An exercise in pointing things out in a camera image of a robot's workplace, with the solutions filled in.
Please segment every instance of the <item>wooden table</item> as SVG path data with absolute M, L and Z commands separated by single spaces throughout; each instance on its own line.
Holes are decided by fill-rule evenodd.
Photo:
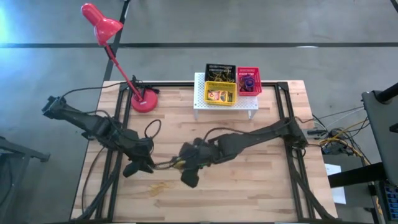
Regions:
M 104 82 L 104 86 L 113 83 L 115 82 Z M 288 83 L 295 115 L 302 119 L 312 118 L 304 82 L 297 80 Z M 114 113 L 118 88 L 114 86 L 102 90 L 98 109 L 106 110 L 109 114 Z M 247 114 L 242 111 L 202 111 L 195 121 L 193 87 L 160 88 L 156 109 L 147 114 L 131 110 L 128 128 L 138 131 L 140 137 L 143 137 L 144 128 L 153 119 L 161 119 L 162 129 L 154 139 L 155 151 L 152 157 L 155 162 L 168 161 L 178 154 L 185 141 L 192 142 L 196 137 L 202 138 L 211 128 L 224 126 L 253 131 L 278 121 L 274 90 L 264 87 L 258 100 L 259 111 L 251 121 L 248 121 Z M 120 117 L 123 118 L 124 109 L 121 111 Z M 301 124 L 301 127 L 312 128 L 313 123 Z M 153 125 L 148 130 L 149 135 L 156 128 Z M 221 133 L 227 131 L 215 131 L 209 138 Z M 81 190 L 88 169 L 100 149 L 101 146 L 96 141 L 89 143 L 72 218 L 81 214 Z M 106 150 L 102 152 L 93 169 L 87 185 L 85 206 L 92 201 L 100 188 L 105 155 Z M 304 160 L 312 192 L 328 212 L 337 217 L 320 149 L 308 147 Z M 122 170 L 127 164 L 127 157 L 124 156 Z M 156 170 L 154 174 L 138 172 L 128 179 L 121 175 L 114 222 L 297 221 L 281 139 L 247 148 L 233 161 L 205 167 L 199 173 L 200 181 L 194 189 L 180 181 L 180 172 L 175 169 Z M 167 188 L 155 195 L 151 189 L 161 184 L 165 184 Z M 105 211 L 108 209 L 108 198 L 105 199 Z M 300 198 L 306 213 L 302 192 Z

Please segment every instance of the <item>plastic basket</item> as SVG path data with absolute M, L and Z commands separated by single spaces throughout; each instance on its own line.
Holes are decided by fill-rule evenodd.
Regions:
M 224 90 L 232 93 L 232 102 L 220 102 L 208 100 L 208 90 Z M 205 102 L 211 105 L 232 106 L 236 103 L 236 83 L 205 82 Z
M 243 76 L 250 75 L 254 79 L 253 91 L 241 91 L 240 81 Z M 257 96 L 262 92 L 260 70 L 257 67 L 238 67 L 236 83 L 238 84 L 238 94 L 240 96 Z
M 228 73 L 229 80 L 234 80 L 236 83 L 236 66 L 235 65 L 217 65 L 217 64 L 206 64 L 205 70 L 205 82 L 211 81 L 215 82 L 216 80 L 213 78 L 215 76 L 214 73 Z

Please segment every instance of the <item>yellow basket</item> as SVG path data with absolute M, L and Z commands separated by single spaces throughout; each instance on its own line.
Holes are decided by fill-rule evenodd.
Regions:
M 207 100 L 208 90 L 224 90 L 232 93 L 232 102 L 220 102 Z M 226 83 L 226 82 L 205 82 L 205 102 L 211 105 L 223 105 L 232 106 L 236 103 L 236 83 Z

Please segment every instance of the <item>concrete floor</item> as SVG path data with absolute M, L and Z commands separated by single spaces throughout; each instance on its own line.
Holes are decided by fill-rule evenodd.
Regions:
M 94 43 L 80 15 L 85 0 L 0 2 L 0 43 Z M 123 2 L 95 0 L 119 19 Z M 130 42 L 398 42 L 398 13 L 390 0 L 132 0 L 122 43 Z M 397 48 L 119 49 L 125 71 L 143 80 L 192 80 L 206 63 L 256 66 L 265 80 L 305 80 L 318 116 L 361 106 L 361 93 L 397 81 Z M 74 126 L 42 116 L 49 95 L 100 86 L 107 63 L 103 49 L 0 49 L 0 136 L 42 152 L 32 160 L 14 208 L 14 223 L 68 220 L 87 141 Z M 122 80 L 113 70 L 111 80 Z M 68 96 L 82 111 L 96 108 L 99 91 Z M 338 122 L 347 126 L 364 111 Z M 324 120 L 325 124 L 335 118 Z M 380 161 L 371 130 L 357 142 Z M 369 221 L 338 207 L 345 220 Z

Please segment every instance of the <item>lamp base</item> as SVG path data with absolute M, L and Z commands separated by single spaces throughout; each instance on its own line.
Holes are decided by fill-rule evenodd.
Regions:
M 133 96 L 131 98 L 131 107 L 140 113 L 148 113 L 157 105 L 157 95 L 152 90 L 145 90 L 144 99 L 140 102 Z

